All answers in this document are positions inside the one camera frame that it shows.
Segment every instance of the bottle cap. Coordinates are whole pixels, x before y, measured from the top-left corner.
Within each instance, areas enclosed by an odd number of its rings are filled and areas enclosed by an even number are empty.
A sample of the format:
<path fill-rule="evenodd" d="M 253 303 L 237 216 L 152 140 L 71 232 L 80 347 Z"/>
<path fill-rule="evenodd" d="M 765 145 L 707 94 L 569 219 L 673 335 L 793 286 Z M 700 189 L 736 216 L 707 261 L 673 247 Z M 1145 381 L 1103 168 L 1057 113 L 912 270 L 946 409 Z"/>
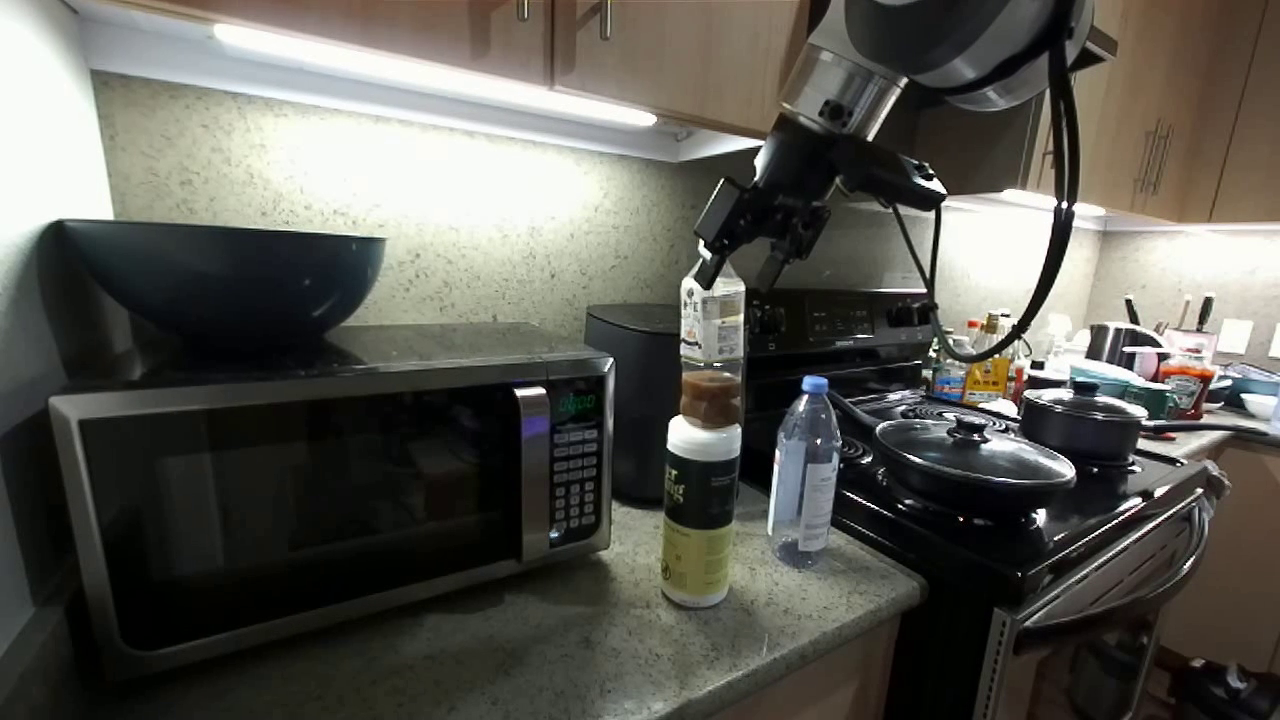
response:
<path fill-rule="evenodd" d="M 679 376 L 679 417 L 696 428 L 741 422 L 741 381 L 734 370 L 685 370 Z"/>
<path fill-rule="evenodd" d="M 806 376 L 806 381 L 799 381 L 799 393 L 806 393 L 806 396 L 827 396 L 827 389 L 832 389 L 827 376 Z"/>

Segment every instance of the microwave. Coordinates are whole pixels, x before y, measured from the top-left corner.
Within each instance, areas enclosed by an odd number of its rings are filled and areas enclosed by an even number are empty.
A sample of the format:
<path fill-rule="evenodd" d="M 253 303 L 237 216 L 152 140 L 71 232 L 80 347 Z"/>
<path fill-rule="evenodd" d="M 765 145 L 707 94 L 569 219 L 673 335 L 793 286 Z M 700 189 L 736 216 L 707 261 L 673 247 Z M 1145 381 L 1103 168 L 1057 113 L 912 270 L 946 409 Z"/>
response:
<path fill-rule="evenodd" d="M 94 641 L 144 676 L 608 547 L 613 360 L 342 327 L 49 401 Z"/>

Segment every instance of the black pot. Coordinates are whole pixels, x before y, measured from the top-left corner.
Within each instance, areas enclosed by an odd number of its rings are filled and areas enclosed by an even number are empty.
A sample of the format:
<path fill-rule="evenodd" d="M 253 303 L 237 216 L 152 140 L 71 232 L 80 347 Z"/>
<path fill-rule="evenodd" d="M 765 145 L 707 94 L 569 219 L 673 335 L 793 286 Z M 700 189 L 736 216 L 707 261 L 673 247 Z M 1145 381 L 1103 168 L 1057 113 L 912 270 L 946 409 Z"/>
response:
<path fill-rule="evenodd" d="M 957 512 L 1034 512 L 1078 488 L 1072 461 L 971 417 L 888 418 L 876 422 L 876 442 L 894 481 Z"/>
<path fill-rule="evenodd" d="M 1270 433 L 1239 422 L 1149 418 L 1145 409 L 1100 396 L 1096 385 L 1023 393 L 1021 433 L 1065 455 L 1096 461 L 1125 461 L 1136 453 L 1145 433 L 1234 433 L 1243 439 L 1270 439 Z"/>

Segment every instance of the black bowl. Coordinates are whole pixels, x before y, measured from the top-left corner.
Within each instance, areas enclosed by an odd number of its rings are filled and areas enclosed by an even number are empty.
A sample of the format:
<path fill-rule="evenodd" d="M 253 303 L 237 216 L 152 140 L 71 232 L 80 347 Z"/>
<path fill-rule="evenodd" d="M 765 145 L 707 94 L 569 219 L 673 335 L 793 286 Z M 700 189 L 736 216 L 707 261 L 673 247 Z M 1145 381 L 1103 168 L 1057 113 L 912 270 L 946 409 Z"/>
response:
<path fill-rule="evenodd" d="M 62 232 L 111 300 L 210 352 L 317 347 L 384 265 L 380 235 L 130 219 Z"/>

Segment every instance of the microwave window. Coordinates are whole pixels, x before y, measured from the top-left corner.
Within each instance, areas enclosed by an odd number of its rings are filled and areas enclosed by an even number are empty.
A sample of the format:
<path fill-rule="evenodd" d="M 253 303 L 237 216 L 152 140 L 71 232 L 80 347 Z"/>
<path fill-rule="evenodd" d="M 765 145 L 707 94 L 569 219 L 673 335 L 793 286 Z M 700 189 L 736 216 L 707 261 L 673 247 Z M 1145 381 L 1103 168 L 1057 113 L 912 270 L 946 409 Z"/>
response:
<path fill-rule="evenodd" d="M 508 389 L 89 418 L 124 642 L 516 558 L 516 433 Z"/>

